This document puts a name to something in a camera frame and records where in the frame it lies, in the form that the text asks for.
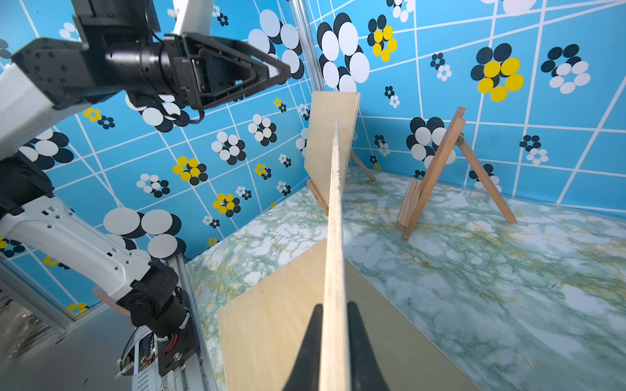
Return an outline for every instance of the wooden stick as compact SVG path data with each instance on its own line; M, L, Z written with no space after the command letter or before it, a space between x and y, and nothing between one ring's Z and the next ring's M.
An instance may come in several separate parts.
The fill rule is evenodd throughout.
M483 168L483 165L480 163L476 155L474 155L474 151L472 151L470 146L465 142L465 138L463 136L459 137L457 145L461 148L461 152L463 152L465 158L471 164L472 168L474 168L474 172L478 175L478 179L480 179L482 184L487 189L487 192L489 192L489 195L493 198L493 201L506 218L506 222L509 224L515 224L517 221L515 220L515 215L506 204L504 198L502 198L502 194L500 194L498 189L496 189L496 185L494 185L491 181L491 178L489 177L487 171Z
M356 154L354 153L354 151L350 150L350 157L352 159L354 159L354 161L356 162L356 164L359 165L359 167L361 167L361 169L365 172L365 174L369 177L369 179L372 180L372 182L376 182L376 177L374 176L374 174L372 174L371 171L369 171L369 168L365 167L365 165L363 164L363 162L361 161L361 159L359 159Z
M346 277L341 228L338 121L335 121L335 135L332 139L329 209L319 391L350 391L350 348L348 345Z

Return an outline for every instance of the yellow circle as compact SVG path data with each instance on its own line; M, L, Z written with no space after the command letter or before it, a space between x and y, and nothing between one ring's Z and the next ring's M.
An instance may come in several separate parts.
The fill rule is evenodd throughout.
M493 80L490 78L484 78L478 83L478 91L483 94L488 94L493 89Z
M491 100L494 102L502 102L505 100L507 94L508 92L506 91L506 88L503 86L497 86L491 92Z
M382 37L386 41L389 41L391 39L391 37L393 37L393 28L391 28L391 26L389 26L389 25L385 26L385 28L382 31Z
M502 63L502 74L505 76L511 76L520 70L520 60L515 57L508 58Z
M381 59L384 62L389 61L389 58L391 57L391 53L389 52L388 49L383 49L382 53L381 53Z
M380 43L382 41L382 31L381 30L376 30L376 32L374 33L374 40L378 43Z
M488 78L492 78L500 73L500 63L497 61L490 61L485 65L485 76Z
M396 49L398 48L398 41L396 41L396 38L391 38L389 42L387 42L387 48L391 52L396 51Z
M506 89L509 91L518 91L524 87L524 76L520 74L514 74L506 80Z

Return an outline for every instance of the white line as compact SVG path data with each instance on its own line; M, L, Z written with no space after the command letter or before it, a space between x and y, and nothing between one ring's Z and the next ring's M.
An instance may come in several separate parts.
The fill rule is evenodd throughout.
M622 91L624 90L624 86L626 86L626 76L622 80L622 84L620 84L619 88L617 88L617 91L615 92L615 95L613 95L613 99L611 99L611 102L608 104L608 107L607 107L606 111L604 112L604 115L602 116L602 119L600 120L600 123L598 124L598 129L600 129L601 127L604 126L604 122L607 121L607 118L610 115L611 110L613 110L613 107L615 106L615 103L617 102L617 100L619 99L620 95L622 94ZM561 192L561 195L558 197L557 205L559 205L561 203L561 201L563 201L563 197L565 197L565 193L567 193L567 190L570 188L570 185L571 185L572 181L574 180L574 177L576 176L576 174L580 170L580 166L583 164L583 161L585 161L585 158L587 157L587 153L591 149L591 147L593 145L593 142L595 141L596 137L598 137L598 133L599 132L596 130L595 132L593 132L593 135L589 139L589 142L587 143L587 146L585 147L585 150L583 151L582 155L580 155L580 159L578 159L578 163L576 163L576 167L574 168L574 171L570 175L569 179L567 179L567 183L565 183L565 187L563 188L563 191Z
M35 24L33 23L33 20L31 19L31 15L28 13L28 10L26 9L26 6L24 5L24 1L23 0L19 0L20 5L22 5L22 9L24 10L24 14L26 14L26 19L28 19L28 23L31 24L31 27L33 28L33 32L35 33L35 36L37 38L39 38L39 33L37 32L37 28L35 27Z

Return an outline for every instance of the gray floor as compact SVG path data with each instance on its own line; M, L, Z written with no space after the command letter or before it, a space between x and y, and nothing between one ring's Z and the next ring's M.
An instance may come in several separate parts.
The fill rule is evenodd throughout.
M130 318L107 306L88 315L59 343L48 340L14 363L0 390L130 391L130 377L115 379L116 361L135 329Z

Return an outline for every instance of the black circle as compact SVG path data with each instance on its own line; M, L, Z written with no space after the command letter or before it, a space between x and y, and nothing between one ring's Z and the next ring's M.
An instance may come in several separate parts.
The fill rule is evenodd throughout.
M544 73L548 73L553 70L555 66L556 64L554 63L554 61L549 59L545 63L541 64L541 71Z
M489 46L486 46L480 49L478 53L476 53L476 61L482 65L485 65L486 63L491 61L492 57L493 57L493 51L491 50Z
M513 49L508 43L501 43L493 51L493 59L502 62L511 56Z
M480 81L485 77L485 66L484 65L476 65L472 68L470 72L470 76L473 80Z
M563 49L563 57L574 57L576 54L578 54L578 50L578 45L568 45L565 49Z
M559 58L561 54L563 54L563 49L559 48L558 46L555 48L551 48L548 52L548 59L555 60Z

